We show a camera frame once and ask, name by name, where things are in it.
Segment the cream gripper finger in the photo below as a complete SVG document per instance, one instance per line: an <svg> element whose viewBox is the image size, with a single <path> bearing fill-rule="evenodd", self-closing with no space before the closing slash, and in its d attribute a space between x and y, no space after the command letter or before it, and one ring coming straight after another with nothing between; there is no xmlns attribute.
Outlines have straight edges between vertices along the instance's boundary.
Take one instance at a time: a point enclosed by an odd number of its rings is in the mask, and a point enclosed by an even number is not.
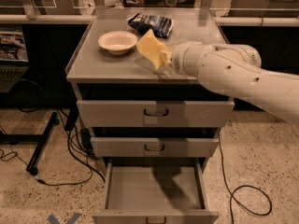
<svg viewBox="0 0 299 224"><path fill-rule="evenodd" d="M162 50L161 51L161 57L162 57L163 65L167 65L168 67L172 66L171 55L172 55L171 51L168 51L168 50Z"/></svg>

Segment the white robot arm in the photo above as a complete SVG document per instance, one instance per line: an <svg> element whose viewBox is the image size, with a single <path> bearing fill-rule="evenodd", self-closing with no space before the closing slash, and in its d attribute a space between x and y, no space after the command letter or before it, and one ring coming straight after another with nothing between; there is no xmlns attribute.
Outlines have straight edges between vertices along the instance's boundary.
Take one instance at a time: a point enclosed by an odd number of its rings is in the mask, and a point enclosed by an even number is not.
<svg viewBox="0 0 299 224"><path fill-rule="evenodd" d="M163 49L162 57L176 73L196 77L209 91L299 125L299 76L262 69L251 46L187 42Z"/></svg>

